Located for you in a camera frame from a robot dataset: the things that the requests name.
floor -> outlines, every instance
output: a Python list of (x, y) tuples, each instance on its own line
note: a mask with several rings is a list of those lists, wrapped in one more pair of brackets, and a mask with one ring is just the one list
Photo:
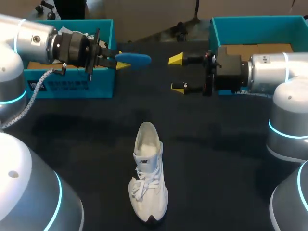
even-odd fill
[[(47, 3), (54, 5), (53, 0), (46, 0)], [(56, 13), (56, 20), (60, 19), (57, 10), (53, 10)], [(37, 11), (34, 9), (28, 16), (28, 20), (46, 20), (47, 13), (49, 10), (44, 9), (43, 15), (38, 15)], [(106, 19), (106, 13), (104, 11), (104, 1), (103, 0), (87, 0), (86, 8), (86, 19)], [(188, 34), (186, 36), (187, 41), (204, 41), (208, 40), (208, 27), (209, 21), (205, 20), (191, 20), (185, 23), (186, 30)], [(161, 33), (140, 39), (142, 42), (170, 42), (177, 41), (176, 37), (171, 33), (171, 30), (166, 30)]]
[[(47, 3), (54, 6), (53, 0), (46, 0)], [(53, 10), (56, 14), (56, 20), (60, 20), (60, 16), (57, 13), (56, 8)], [(47, 13), (49, 10), (47, 8), (44, 9), (43, 15), (38, 15), (37, 11), (33, 9), (29, 16), (28, 20), (47, 20)], [(105, 11), (104, 11), (104, 1), (102, 0), (87, 0), (86, 7), (86, 19), (106, 19)]]

teal box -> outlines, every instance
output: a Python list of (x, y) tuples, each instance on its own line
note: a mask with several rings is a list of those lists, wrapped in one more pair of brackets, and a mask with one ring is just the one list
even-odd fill
[[(94, 35), (100, 29), (100, 40), (108, 43), (109, 49), (116, 49), (116, 39), (113, 20), (55, 20), (36, 21), (38, 23), (54, 26), (57, 30), (66, 27), (72, 31), (80, 31)], [(31, 85), (35, 84), (47, 70), (27, 70), (25, 78), (28, 97), (33, 91)], [(112, 98), (115, 83), (115, 70), (108, 68), (95, 68), (92, 81), (87, 80), (83, 68), (67, 69), (65, 76), (51, 74), (44, 81), (44, 88), (39, 91), (41, 99), (82, 99), (82, 98)]]
[[(213, 18), (209, 47), (222, 45), (289, 43), (294, 52), (308, 52), (308, 25), (302, 16)], [(220, 94), (231, 94), (220, 91)]]

screw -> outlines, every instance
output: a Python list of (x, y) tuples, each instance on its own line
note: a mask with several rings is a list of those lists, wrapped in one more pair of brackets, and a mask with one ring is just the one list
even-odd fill
[(40, 37), (37, 36), (37, 35), (35, 35), (35, 36), (33, 37), (33, 41), (36, 42), (36, 43), (40, 42)]
[(9, 177), (11, 178), (18, 178), (19, 175), (16, 171), (9, 171)]

cardboard box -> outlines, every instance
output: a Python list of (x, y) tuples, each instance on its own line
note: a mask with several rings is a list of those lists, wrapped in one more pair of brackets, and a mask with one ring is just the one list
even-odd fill
[[(62, 64), (40, 64), (37, 62), (29, 62), (27, 70), (48, 70), (48, 69), (61, 70)], [(77, 69), (77, 67), (73, 65), (67, 65), (66, 69)]]
[(253, 54), (293, 52), (290, 44), (223, 45), (227, 54), (240, 54), (242, 61), (248, 61)]

label on box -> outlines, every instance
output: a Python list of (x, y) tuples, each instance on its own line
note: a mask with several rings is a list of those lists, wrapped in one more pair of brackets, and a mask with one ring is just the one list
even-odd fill
[[(37, 81), (35, 80), (28, 80), (28, 84), (29, 84), (29, 87), (31, 89), (31, 91), (34, 91), (35, 87), (37, 86)], [(44, 83), (41, 84), (40, 88), (39, 88), (39, 91), (47, 91)]]
[(269, 99), (273, 98), (273, 96), (269, 94), (250, 93), (247, 90), (239, 90), (235, 93), (232, 93), (230, 90), (219, 90), (218, 94), (219, 95), (252, 95), (252, 96), (266, 97)]
[(83, 81), (47, 81), (51, 91), (89, 90), (88, 82)]

